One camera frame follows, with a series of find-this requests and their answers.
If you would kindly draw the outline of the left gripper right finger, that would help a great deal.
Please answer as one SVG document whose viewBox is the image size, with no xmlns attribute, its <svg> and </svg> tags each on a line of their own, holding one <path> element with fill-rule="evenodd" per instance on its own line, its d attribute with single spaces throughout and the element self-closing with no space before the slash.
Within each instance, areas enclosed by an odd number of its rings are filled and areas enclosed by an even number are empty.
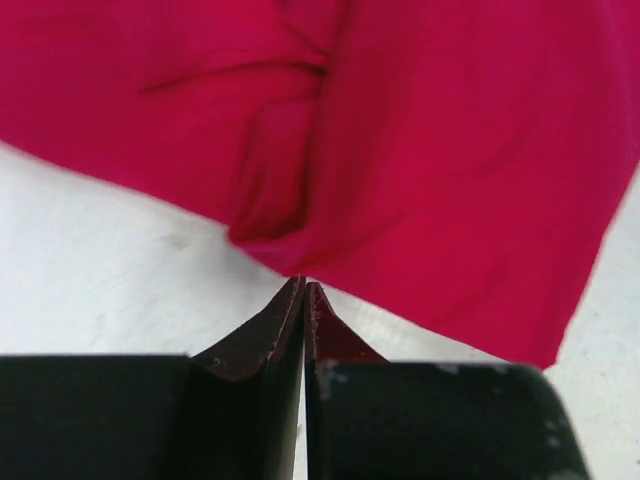
<svg viewBox="0 0 640 480">
<path fill-rule="evenodd" d="M 542 373 L 502 362 L 392 362 L 304 298 L 312 479 L 585 479 L 563 405 Z"/>
</svg>

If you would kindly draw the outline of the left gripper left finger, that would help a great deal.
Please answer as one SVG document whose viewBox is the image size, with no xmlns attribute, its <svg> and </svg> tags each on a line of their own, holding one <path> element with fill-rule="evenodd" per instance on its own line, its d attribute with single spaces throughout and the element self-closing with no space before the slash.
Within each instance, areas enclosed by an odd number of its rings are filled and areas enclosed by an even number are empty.
<svg viewBox="0 0 640 480">
<path fill-rule="evenodd" d="M 5 479 L 289 479 L 305 282 L 195 356 L 5 355 Z"/>
</svg>

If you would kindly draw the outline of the red polo shirt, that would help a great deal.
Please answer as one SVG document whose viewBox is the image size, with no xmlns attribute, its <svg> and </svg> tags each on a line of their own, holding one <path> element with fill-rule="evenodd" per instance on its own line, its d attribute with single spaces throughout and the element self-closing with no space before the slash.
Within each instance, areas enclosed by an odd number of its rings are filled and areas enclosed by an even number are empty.
<svg viewBox="0 0 640 480">
<path fill-rule="evenodd" d="M 639 161 L 639 5 L 5 1 L 1 138 L 547 368 Z"/>
</svg>

